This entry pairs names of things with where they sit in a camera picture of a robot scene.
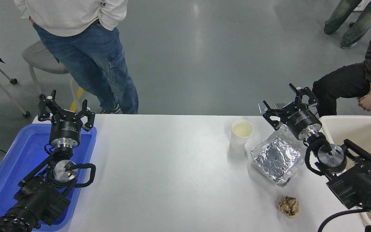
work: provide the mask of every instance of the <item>paper cup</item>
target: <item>paper cup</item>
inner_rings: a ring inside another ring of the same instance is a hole
[[[253,134],[253,125],[247,120],[238,120],[231,125],[230,144],[244,146],[250,135]]]

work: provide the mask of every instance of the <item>chair leg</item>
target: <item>chair leg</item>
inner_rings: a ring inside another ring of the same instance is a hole
[[[80,99],[78,98],[78,94],[77,94],[80,86],[77,84],[77,82],[75,82],[74,78],[71,78],[70,86],[71,86],[71,93],[72,93],[72,96],[74,98],[74,102],[76,105],[75,112],[80,112],[82,108],[81,108]]]
[[[41,89],[41,85],[38,82],[37,76],[35,75],[34,67],[32,67],[31,65],[28,65],[28,69],[30,71],[32,81],[34,82],[34,85],[37,88],[38,95],[43,94],[43,90]]]
[[[6,95],[8,95],[8,97],[12,100],[12,102],[16,105],[16,107],[18,107],[19,111],[21,111],[22,115],[26,118],[28,118],[30,115],[30,112],[29,111],[25,111],[20,105],[19,103],[15,100],[14,97],[12,97],[12,95],[6,90],[6,88],[1,84],[1,81],[0,81],[0,87],[1,89],[6,93]]]
[[[0,69],[0,72],[9,80],[9,82],[11,83],[11,84],[13,84],[13,85],[16,85],[17,83],[18,83],[18,81],[17,81],[17,79],[16,78],[14,78],[14,79],[12,79],[12,78],[9,78],[9,76],[8,75],[6,75],[6,73],[4,72],[4,71],[2,71],[1,69]]]

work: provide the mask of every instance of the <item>black pants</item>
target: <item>black pants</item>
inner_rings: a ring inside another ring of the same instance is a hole
[[[336,100],[339,97],[363,97],[370,91],[370,82],[365,79],[364,63],[343,66],[313,83],[313,93],[319,101],[319,116],[337,115]]]

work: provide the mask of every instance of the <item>crumpled brown paper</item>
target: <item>crumpled brown paper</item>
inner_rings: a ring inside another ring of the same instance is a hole
[[[300,203],[295,197],[282,196],[279,201],[279,208],[288,218],[296,218],[300,213]]]

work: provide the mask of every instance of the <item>blue plastic tray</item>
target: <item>blue plastic tray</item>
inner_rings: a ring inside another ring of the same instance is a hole
[[[0,164],[0,216],[3,216],[7,210],[16,204],[14,195],[19,190],[18,183],[48,156],[44,151],[44,145],[49,141],[50,129],[50,124],[25,126],[18,133],[6,153]],[[89,132],[81,131],[80,145],[74,148],[74,155],[71,157],[74,163],[88,163],[90,161],[96,136],[96,128],[92,128]],[[78,171],[78,183],[84,181],[85,172],[86,170]],[[61,217],[52,226],[40,222],[41,229],[38,231],[51,232],[64,227],[74,213],[79,194],[80,188],[74,188],[68,194],[71,203]]]

